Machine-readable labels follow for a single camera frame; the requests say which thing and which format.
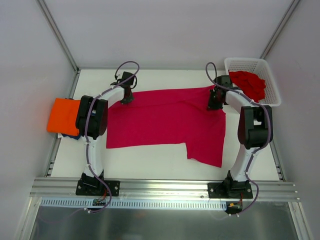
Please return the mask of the magenta t shirt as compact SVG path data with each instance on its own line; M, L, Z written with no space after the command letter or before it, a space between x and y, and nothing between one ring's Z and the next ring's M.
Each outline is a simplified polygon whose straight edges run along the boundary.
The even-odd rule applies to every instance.
M140 91L108 109L106 148L185 144L187 158L222 167L226 114L209 110L212 86Z

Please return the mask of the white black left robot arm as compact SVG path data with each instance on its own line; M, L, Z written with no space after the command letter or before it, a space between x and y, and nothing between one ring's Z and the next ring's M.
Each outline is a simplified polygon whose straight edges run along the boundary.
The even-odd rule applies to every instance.
M75 126L85 142L86 164L77 184L77 195L97 196L108 193L104 182L101 141L107 132L108 110L116 103L131 103L134 100L132 89L137 83L134 73L124 71L115 75L115 82L97 97L81 97Z

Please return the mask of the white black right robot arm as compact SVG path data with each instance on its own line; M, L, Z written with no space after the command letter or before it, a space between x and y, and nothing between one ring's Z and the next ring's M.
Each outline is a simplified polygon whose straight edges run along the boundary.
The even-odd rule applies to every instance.
M221 183L209 183L211 199L252 199L250 173L262 149L273 139L272 108L254 102L239 88L234 87L228 75L216 77L210 91L207 109L221 110L231 106L239 113L237 138L240 148L232 168Z

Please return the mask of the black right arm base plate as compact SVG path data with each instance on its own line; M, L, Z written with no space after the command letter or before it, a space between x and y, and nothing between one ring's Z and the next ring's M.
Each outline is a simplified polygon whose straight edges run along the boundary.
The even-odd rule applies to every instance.
M232 181L231 183L209 182L207 192L210 199L253 199L249 181Z

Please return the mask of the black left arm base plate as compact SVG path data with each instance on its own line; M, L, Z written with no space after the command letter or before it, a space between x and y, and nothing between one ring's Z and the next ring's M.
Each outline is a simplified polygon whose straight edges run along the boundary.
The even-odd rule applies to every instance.
M109 187L112 197L118 197L120 191L120 181L118 180L104 180L104 183ZM109 192L104 184L96 180L95 183L86 184L82 179L77 182L75 190L76 196L95 196L101 197L106 193L109 196Z

